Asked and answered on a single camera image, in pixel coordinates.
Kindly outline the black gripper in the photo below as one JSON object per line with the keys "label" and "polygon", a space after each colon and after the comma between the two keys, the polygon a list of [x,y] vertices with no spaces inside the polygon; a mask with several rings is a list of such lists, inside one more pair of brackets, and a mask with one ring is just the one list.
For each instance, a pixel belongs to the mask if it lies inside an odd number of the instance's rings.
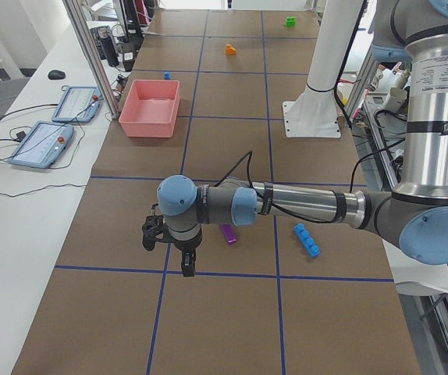
{"label": "black gripper", "polygon": [[185,277],[195,275],[195,252],[197,247],[201,244],[202,234],[197,234],[191,239],[181,241],[175,240],[174,245],[183,253],[181,261],[181,270]]}

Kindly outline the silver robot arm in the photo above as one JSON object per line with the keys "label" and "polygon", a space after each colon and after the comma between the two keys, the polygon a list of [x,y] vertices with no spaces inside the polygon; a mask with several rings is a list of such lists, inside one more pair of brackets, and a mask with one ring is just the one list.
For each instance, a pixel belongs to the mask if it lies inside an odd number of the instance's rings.
{"label": "silver robot arm", "polygon": [[143,245],[172,243],[183,275],[195,274],[205,224],[251,225],[283,214],[317,224],[346,223],[377,234],[420,263],[448,263],[448,1],[380,1],[374,45],[411,57],[404,165],[389,192],[343,193],[223,177],[197,186],[168,177],[143,227]]}

